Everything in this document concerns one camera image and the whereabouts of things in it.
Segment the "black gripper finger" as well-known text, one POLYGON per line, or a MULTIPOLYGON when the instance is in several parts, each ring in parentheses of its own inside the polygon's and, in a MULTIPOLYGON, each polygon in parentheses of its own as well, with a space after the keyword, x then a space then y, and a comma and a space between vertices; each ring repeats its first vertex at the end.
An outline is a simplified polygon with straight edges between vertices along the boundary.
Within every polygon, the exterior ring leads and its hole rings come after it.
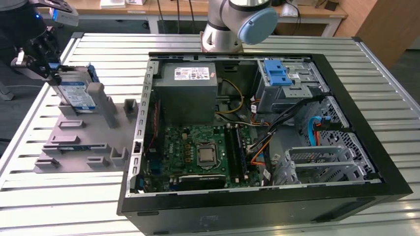
POLYGON ((47 26, 44 33, 29 40, 29 55, 41 72, 55 72, 61 65, 61 51, 56 37, 55 27, 47 26))
POLYGON ((51 86, 59 86, 61 83, 61 78, 57 76, 61 65, 60 53, 59 49, 47 50, 47 53, 41 53, 41 57, 36 58, 20 48, 11 67, 31 79, 43 80, 51 86))

